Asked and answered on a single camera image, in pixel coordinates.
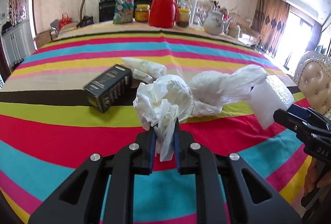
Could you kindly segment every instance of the teapot spout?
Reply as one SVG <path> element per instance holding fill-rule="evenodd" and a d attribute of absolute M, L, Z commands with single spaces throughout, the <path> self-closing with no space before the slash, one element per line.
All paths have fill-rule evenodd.
<path fill-rule="evenodd" d="M 224 32 L 227 31 L 229 28 L 230 22 L 233 20 L 233 18 L 228 18 L 226 21 L 224 21 Z"/>

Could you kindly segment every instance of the jar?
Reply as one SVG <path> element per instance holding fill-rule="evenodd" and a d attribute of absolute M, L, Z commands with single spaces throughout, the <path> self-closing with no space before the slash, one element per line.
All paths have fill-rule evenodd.
<path fill-rule="evenodd" d="M 137 4 L 134 18 L 137 22 L 148 22 L 149 4 Z"/>
<path fill-rule="evenodd" d="M 191 10 L 189 9 L 179 9 L 180 18 L 176 22 L 176 25 L 182 28 L 186 28 L 190 24 Z"/>

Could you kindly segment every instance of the teal snack bag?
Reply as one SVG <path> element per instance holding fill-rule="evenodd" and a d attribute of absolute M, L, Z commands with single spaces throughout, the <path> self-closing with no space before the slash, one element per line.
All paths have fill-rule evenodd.
<path fill-rule="evenodd" d="M 114 24 L 129 23 L 133 20 L 134 0 L 115 0 Z"/>

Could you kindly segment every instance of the colorful tablecloth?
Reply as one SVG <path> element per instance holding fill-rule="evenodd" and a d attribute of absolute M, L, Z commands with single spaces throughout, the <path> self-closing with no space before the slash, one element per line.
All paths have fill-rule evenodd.
<path fill-rule="evenodd" d="M 204 70 L 232 73 L 257 64 L 293 85 L 263 55 L 191 33 L 155 28 L 44 46 L 0 91 L 0 189 L 24 223 L 91 154 L 115 154 L 143 131 L 132 101 L 101 114 L 81 91 L 124 56 L 164 64 L 185 81 Z M 308 107 L 297 87 L 289 89 L 298 105 Z M 278 124 L 262 130 L 246 102 L 227 105 L 218 116 L 190 118 L 180 127 L 214 153 L 239 152 L 285 200 L 298 203 L 310 157 L 293 132 Z M 194 175 L 180 176 L 174 161 L 160 163 L 157 157 L 150 176 L 135 177 L 134 222 L 196 223 Z"/>

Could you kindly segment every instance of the red kettle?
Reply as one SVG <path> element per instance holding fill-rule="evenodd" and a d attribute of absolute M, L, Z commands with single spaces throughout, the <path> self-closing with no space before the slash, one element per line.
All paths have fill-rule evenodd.
<path fill-rule="evenodd" d="M 159 28 L 172 28 L 180 18 L 175 0 L 153 0 L 148 23 Z"/>

